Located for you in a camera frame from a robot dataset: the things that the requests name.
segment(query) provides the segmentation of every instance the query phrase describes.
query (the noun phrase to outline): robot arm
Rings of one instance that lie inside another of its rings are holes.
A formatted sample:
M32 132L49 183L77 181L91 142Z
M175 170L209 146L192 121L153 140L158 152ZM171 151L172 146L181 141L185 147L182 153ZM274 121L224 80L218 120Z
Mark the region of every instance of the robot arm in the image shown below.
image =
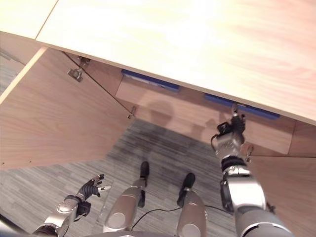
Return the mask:
M91 195L100 197L100 191L111 188L110 185L97 187L97 185L102 183L102 179L104 179L104 174L97 175L85 183L75 196L67 196L45 220L45 223L38 227L33 234L63 237L72 222L89 214L91 204L86 200Z
M218 127L216 156L223 171L221 198L223 207L235 215L239 237L294 237L276 215L266 210L267 202L260 183L248 169L240 152L244 143L244 116L233 108L231 123Z

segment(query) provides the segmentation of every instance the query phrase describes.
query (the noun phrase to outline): door hinge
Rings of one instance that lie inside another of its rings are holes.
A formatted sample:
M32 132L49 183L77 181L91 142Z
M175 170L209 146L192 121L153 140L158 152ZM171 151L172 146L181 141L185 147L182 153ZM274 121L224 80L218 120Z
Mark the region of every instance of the door hinge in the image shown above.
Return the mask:
M67 74L69 76L71 76L73 79L75 79L78 82L82 81L82 72L83 72L83 67L89 65L91 59L89 58L84 58L81 56L78 56L78 59L80 60L79 63L79 68L77 69L69 69L69 71L67 72Z
M137 109L137 108L136 108L136 106L134 105L134 106L132 107L132 110L131 110L130 115L127 116L128 119L131 119L132 116L135 116L136 109Z

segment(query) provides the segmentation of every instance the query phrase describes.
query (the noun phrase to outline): wire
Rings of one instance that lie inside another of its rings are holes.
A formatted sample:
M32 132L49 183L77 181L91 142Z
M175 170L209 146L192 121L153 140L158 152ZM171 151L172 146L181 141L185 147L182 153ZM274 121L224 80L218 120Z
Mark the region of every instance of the wire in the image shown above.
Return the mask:
M220 209L220 208L218 208L218 207L215 207L215 206L211 206L211 205L205 205L205 207L210 207L210 208L214 208L214 209L216 209L216 210L219 210L219 211L222 211L222 212L225 212L225 213L227 213L227 214L230 214L230 215L232 215L232 213L230 213L229 211L226 211L226 210Z
M217 137L217 136L218 136L218 134L215 134L215 135L212 136L212 138L211 138L211 146L212 146L214 152L216 152L216 149L215 149L215 147L214 147L214 145L213 145L213 140L214 140L214 138Z
M205 207L214 208L214 209L216 209L216 210L219 210L219 211L222 211L222 212L225 212L225 213L228 213L228 214L232 215L230 212L225 211L225 210L220 209L220 208L215 207L215 206L205 205ZM182 208L182 207L178 207L178 208L175 208L175 209L172 209L172 210L163 210L163 209L153 209L153 210L150 210L150 211L146 212L144 215L142 215L142 216L136 221L136 223L133 225L131 231L132 231L132 230L134 229L134 227L138 224L138 222L140 222L141 219L143 219L147 214L149 214L149 213L151 213L151 212L153 212L153 211L165 211L165 212L170 212L170 211L179 210L179 209L181 209L181 208Z
M145 217L147 214L153 212L153 211L165 211L165 212L170 212L170 211L176 211L176 210L179 210L181 209L182 207L178 207L176 209L172 209L172 210L163 210L163 209L154 209L154 210L151 210L151 211L148 211L146 212L144 215L142 215L137 221L136 223L133 225L131 231L134 229L134 227L138 224L138 222L140 222L141 219L143 219L143 217Z

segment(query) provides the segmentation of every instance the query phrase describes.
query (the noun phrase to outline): wooden cabinet door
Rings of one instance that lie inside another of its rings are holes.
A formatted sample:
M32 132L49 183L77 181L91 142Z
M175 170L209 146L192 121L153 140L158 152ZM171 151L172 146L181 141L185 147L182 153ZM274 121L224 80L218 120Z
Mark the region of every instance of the wooden cabinet door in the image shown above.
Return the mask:
M105 158L133 121L63 52L42 47L0 97L1 168Z

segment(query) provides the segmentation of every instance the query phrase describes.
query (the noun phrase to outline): desk top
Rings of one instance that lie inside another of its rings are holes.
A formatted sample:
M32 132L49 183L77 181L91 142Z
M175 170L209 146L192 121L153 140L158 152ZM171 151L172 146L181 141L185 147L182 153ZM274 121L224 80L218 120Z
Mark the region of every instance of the desk top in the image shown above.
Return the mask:
M310 0L59 0L37 40L316 125Z
M0 31L35 39L58 0L0 0Z

